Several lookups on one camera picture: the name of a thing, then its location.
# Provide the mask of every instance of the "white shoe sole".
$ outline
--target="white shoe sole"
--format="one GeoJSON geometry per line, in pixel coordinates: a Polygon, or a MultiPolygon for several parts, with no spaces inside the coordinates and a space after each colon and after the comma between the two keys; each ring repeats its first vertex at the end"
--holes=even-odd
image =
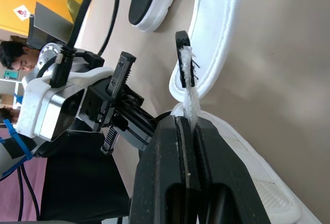
{"type": "Polygon", "coordinates": [[[153,0],[147,13],[137,25],[133,25],[142,32],[153,32],[165,19],[173,0],[153,0]]]}

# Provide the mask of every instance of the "blue strap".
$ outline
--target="blue strap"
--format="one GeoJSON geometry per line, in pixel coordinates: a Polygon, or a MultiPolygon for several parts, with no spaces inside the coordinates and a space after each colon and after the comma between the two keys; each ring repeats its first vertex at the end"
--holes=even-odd
{"type": "Polygon", "coordinates": [[[17,144],[21,147],[22,151],[25,153],[27,160],[29,161],[32,159],[32,154],[30,150],[27,148],[26,144],[22,141],[14,127],[11,125],[10,121],[8,119],[4,120],[5,126],[7,127],[9,134],[12,138],[14,138],[17,142],[17,144]]]}
{"type": "Polygon", "coordinates": [[[27,157],[24,156],[20,161],[17,162],[17,164],[13,165],[12,167],[10,167],[7,171],[5,171],[4,173],[2,173],[2,177],[5,177],[9,174],[11,174],[13,171],[15,171],[21,164],[23,164],[24,162],[27,161],[27,157]]]}
{"type": "Polygon", "coordinates": [[[16,102],[22,104],[22,102],[23,102],[23,96],[18,96],[16,93],[14,93],[14,96],[16,97],[16,102]]]}

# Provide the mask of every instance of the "man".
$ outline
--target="man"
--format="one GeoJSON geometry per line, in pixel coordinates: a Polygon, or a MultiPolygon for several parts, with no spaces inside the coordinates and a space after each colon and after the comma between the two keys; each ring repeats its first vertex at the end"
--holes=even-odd
{"type": "MultiPolygon", "coordinates": [[[[18,111],[0,109],[0,120],[14,122],[18,115],[18,111]]],[[[104,219],[128,216],[128,195],[113,157],[100,151],[104,136],[83,124],[76,122],[71,129],[80,131],[67,131],[54,142],[60,144],[56,153],[51,149],[48,158],[34,157],[24,163],[40,220],[99,224],[104,219]]],[[[19,192],[16,172],[0,182],[0,221],[17,221],[19,192]]],[[[36,220],[25,183],[22,220],[36,220]]]]}
{"type": "Polygon", "coordinates": [[[13,108],[0,108],[0,123],[3,123],[5,119],[9,119],[11,123],[17,123],[19,119],[20,111],[13,108]]]}
{"type": "Polygon", "coordinates": [[[39,50],[21,42],[4,41],[0,44],[0,62],[10,70],[32,71],[37,64],[39,53],[39,50]]]}

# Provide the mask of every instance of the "black hair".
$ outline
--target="black hair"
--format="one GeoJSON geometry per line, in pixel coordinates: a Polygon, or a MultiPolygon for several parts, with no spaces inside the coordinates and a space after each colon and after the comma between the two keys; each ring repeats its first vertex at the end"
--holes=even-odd
{"type": "Polygon", "coordinates": [[[18,57],[25,54],[23,47],[24,43],[14,41],[4,41],[0,44],[0,62],[2,66],[12,70],[12,64],[18,57]]]}
{"type": "Polygon", "coordinates": [[[10,113],[10,110],[6,108],[0,108],[0,123],[3,123],[4,120],[9,119],[10,122],[12,122],[12,114],[10,113]]]}

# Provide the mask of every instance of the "beige floor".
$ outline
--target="beige floor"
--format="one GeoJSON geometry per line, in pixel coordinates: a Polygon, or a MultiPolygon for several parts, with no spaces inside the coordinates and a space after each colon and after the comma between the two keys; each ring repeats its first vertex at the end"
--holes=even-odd
{"type": "MultiPolygon", "coordinates": [[[[188,30],[194,0],[175,0],[163,24],[145,34],[128,22],[130,0],[104,53],[114,67],[121,51],[137,57],[128,84],[153,115],[175,105],[168,82],[176,63],[174,34],[188,30]]],[[[328,0],[242,0],[237,32],[202,109],[229,122],[323,222],[330,223],[330,4],[328,0]]],[[[97,52],[112,0],[95,0],[82,38],[97,52]]],[[[134,175],[137,154],[121,142],[116,157],[134,175]]],[[[133,185],[131,179],[128,188],[133,185]]]]}

